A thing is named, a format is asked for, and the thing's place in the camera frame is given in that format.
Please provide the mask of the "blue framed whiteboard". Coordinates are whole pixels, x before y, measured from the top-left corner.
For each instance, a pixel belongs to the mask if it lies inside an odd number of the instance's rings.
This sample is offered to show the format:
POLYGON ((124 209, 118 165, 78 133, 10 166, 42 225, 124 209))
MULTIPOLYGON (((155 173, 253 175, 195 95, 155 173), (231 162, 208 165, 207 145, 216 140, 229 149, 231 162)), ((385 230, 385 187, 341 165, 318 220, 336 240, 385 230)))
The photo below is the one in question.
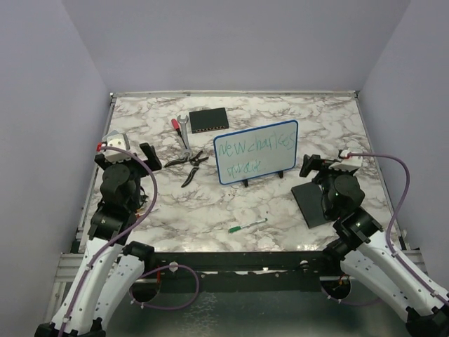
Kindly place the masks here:
POLYGON ((282 121, 216 136, 218 180, 222 185, 291 170, 297 163, 299 122, 282 121))

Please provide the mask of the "white marker pen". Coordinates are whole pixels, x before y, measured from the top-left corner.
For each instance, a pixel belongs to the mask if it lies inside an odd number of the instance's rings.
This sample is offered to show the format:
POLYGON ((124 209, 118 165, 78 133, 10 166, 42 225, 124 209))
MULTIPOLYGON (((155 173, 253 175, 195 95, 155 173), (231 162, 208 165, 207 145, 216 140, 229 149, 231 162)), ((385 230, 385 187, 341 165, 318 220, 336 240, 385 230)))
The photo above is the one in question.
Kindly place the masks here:
POLYGON ((263 224, 263 223, 267 222, 267 220, 268 220, 267 218, 259 219, 259 220, 253 221, 253 222, 251 222, 251 223, 248 223, 248 224, 246 224, 246 225, 242 225, 242 226, 240 226, 240 227, 241 227, 241 229, 249 228, 249 227, 252 227, 252 226, 254 226, 254 225, 263 224))

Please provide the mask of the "green marker cap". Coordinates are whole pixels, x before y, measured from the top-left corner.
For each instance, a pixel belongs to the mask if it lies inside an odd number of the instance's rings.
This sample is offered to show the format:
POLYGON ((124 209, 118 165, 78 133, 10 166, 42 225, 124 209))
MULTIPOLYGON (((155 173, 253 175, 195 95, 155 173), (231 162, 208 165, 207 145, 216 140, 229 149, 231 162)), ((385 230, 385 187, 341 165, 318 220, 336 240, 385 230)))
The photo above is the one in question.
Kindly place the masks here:
POLYGON ((236 226, 236 227, 232 227, 228 230, 228 233, 234 233, 234 232, 238 232, 239 230, 241 230, 242 227, 241 226, 236 226))

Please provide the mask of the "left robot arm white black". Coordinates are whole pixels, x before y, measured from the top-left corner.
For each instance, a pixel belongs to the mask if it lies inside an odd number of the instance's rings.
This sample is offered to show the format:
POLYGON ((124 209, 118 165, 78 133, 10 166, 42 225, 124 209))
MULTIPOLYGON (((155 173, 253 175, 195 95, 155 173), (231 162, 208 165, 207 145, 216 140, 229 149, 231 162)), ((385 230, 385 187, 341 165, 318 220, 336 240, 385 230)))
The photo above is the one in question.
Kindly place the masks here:
POLYGON ((138 277, 154 271, 154 247, 128 242, 146 195, 141 180, 162 165, 153 146, 140 144, 141 160, 123 135, 100 143, 95 163, 103 170, 102 198, 91 218, 88 241, 72 286, 49 323, 36 336, 105 336, 115 309, 138 277))

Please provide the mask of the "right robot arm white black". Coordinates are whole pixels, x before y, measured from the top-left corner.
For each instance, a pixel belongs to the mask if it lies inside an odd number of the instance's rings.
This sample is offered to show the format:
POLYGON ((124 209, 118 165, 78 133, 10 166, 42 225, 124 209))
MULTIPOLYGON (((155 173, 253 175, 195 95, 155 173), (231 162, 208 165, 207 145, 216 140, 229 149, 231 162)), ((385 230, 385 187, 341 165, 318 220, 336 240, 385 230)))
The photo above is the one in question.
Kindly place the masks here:
POLYGON ((391 240, 397 215, 387 227, 361 206, 365 194, 355 173, 367 153, 340 151, 337 159, 304 155, 300 176, 315 171, 321 208, 338 238, 327 245, 323 269, 357 279, 406 324, 411 336, 448 335, 448 290, 432 280, 391 240))

